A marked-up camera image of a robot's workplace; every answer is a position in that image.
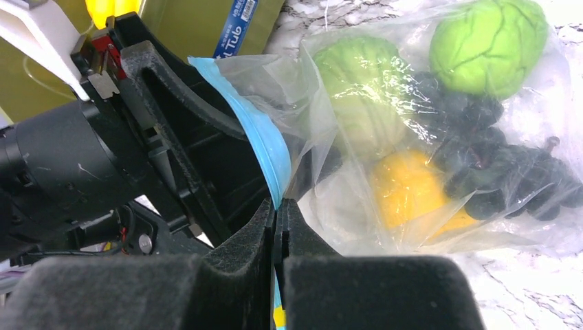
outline wire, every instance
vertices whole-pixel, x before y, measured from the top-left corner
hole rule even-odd
[[[135,214],[133,213],[133,210],[127,206],[127,205],[123,205],[122,206],[124,208],[124,210],[126,210],[129,214],[129,218],[128,218],[128,227],[123,228],[122,229],[122,252],[124,252],[125,254],[127,253],[127,248],[129,245],[129,240],[131,239],[131,237],[133,236],[134,232],[135,232]]]
[[[41,251],[41,252],[27,252],[26,256],[39,256],[46,258],[48,256],[112,256],[122,250],[122,244],[103,252],[88,252],[77,250],[61,250],[61,251]]]
[[[37,256],[45,258],[48,256],[111,256],[119,252],[124,254],[129,254],[127,252],[129,239],[133,236],[135,232],[135,214],[133,210],[128,205],[123,205],[122,208],[128,212],[128,224],[127,228],[123,227],[121,229],[121,240],[117,246],[112,247],[107,251],[99,252],[88,252],[88,251],[78,251],[78,250],[62,250],[62,251],[40,251],[40,252],[27,252],[26,256]],[[121,216],[119,210],[116,208],[115,212],[118,214],[118,219],[121,221]]]

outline toy fruit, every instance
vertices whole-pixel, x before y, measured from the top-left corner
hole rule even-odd
[[[373,169],[371,187],[387,228],[402,226],[451,202],[443,193],[439,170],[428,162],[422,152],[407,151],[385,157]],[[474,223],[461,209],[435,233],[427,231],[436,237]]]
[[[462,8],[435,30],[432,72],[451,90],[512,96],[547,42],[542,8],[531,0],[478,0]]]
[[[358,157],[378,159],[405,134],[408,64],[382,38],[342,38],[319,51],[318,67],[339,125]]]

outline marble surface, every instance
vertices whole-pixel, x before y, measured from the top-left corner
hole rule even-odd
[[[295,56],[311,34],[407,15],[452,0],[286,0],[267,46]],[[582,108],[583,3],[539,0],[571,66],[573,100]],[[571,241],[583,243],[580,233]],[[563,255],[490,250],[449,257],[465,272],[485,326],[493,329],[583,329],[583,245]]]

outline ziplock bag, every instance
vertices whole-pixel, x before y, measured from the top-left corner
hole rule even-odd
[[[326,32],[297,59],[190,62],[269,118],[254,129],[277,128],[290,165],[280,190],[342,254],[556,248],[581,233],[580,115],[533,1]]]

